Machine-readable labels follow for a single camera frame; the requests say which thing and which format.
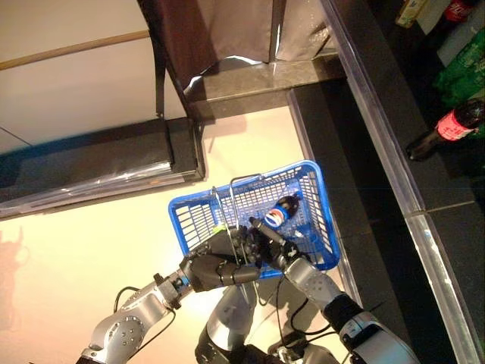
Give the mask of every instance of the coca-cola bottle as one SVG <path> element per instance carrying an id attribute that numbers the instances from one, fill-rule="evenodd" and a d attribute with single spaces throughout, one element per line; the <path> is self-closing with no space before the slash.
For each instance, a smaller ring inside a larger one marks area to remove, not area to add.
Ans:
<path id="1" fill-rule="evenodd" d="M 436 148 L 445 143 L 453 143 L 467 136 L 483 123 L 485 98 L 470 99 L 451 110 L 438 121 L 436 127 L 416 139 L 406 148 L 412 161 L 423 161 L 430 157 Z"/>
<path id="2" fill-rule="evenodd" d="M 426 35 L 420 44 L 420 50 L 437 51 L 445 42 L 448 35 L 460 23 L 467 21 L 468 15 L 480 0 L 452 0 L 441 15 L 434 28 Z"/>

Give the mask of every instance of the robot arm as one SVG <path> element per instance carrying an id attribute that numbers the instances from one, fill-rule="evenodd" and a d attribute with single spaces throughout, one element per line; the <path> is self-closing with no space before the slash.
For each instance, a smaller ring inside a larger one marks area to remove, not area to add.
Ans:
<path id="1" fill-rule="evenodd" d="M 132 295 L 113 315 L 94 329 L 91 344 L 81 353 L 77 364 L 126 363 L 140 348 L 147 331 L 192 289 L 181 270 L 155 280 Z"/>
<path id="2" fill-rule="evenodd" d="M 352 353 L 354 364 L 419 364 L 404 341 L 340 291 L 328 275 L 317 270 L 298 251 L 294 243 L 285 241 L 258 219 L 250 218 L 250 221 L 254 228 L 270 239 L 269 250 L 273 253 L 268 263 L 280 269 L 322 311 Z"/>
<path id="3" fill-rule="evenodd" d="M 148 330 L 193 290 L 243 284 L 259 278 L 256 267 L 237 264 L 231 255 L 227 232 L 221 231 L 202 243 L 180 263 L 180 269 L 137 291 L 113 315 L 105 318 L 92 333 L 90 345 L 77 364 L 124 364 L 140 348 Z"/>

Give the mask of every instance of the black countertop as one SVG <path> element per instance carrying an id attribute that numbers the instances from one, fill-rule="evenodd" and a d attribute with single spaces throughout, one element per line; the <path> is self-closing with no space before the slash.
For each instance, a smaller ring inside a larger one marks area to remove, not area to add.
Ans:
<path id="1" fill-rule="evenodd" d="M 427 96 L 423 88 L 427 81 L 410 77 L 403 67 L 408 59 L 398 52 L 414 44 L 408 35 L 417 39 L 424 35 L 416 28 L 411 33 L 394 28 L 393 18 L 402 5 L 397 0 L 386 4 L 329 0 L 322 5 L 458 361 L 480 362 L 485 326 L 483 176 L 469 173 L 469 164 L 463 163 L 471 150 L 480 150 L 480 144 L 453 146 L 423 163 L 408 161 L 404 148 L 443 112 L 436 97 Z"/>

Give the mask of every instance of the white floor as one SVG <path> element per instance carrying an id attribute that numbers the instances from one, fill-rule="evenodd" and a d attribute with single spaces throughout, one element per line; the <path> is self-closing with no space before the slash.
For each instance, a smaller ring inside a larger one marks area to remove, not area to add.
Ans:
<path id="1" fill-rule="evenodd" d="M 205 128 L 203 143 L 205 181 L 0 221 L 0 362 L 76 362 L 122 287 L 143 287 L 154 273 L 178 268 L 182 254 L 167 213 L 171 199 L 303 159 L 288 108 L 217 120 Z M 337 270 L 329 274 L 340 282 Z M 172 326 L 131 362 L 195 363 L 193 351 L 221 292 L 188 296 Z M 318 315 L 311 328 L 323 325 Z M 266 350 L 278 340 L 274 307 L 258 307 L 249 343 Z M 313 344 L 329 348 L 338 360 L 346 355 L 337 335 Z"/>

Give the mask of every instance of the wooden rod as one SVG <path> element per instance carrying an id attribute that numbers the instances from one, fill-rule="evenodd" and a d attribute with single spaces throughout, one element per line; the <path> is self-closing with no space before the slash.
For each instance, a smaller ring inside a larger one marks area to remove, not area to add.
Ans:
<path id="1" fill-rule="evenodd" d="M 72 53 L 87 51 L 89 49 L 112 46 L 113 44 L 130 42 L 132 40 L 149 38 L 150 33 L 148 30 L 140 30 L 139 32 L 132 32 L 126 34 L 120 34 L 119 36 L 109 36 L 108 38 L 101 38 L 90 40 L 89 42 L 68 45 L 66 47 L 60 47 L 57 49 L 51 49 L 45 52 L 35 53 L 33 55 L 26 55 L 24 57 L 14 58 L 9 61 L 0 62 L 0 71 L 8 68 L 22 66 L 38 61 L 44 61 L 49 58 L 59 57 L 61 55 L 70 55 Z"/>

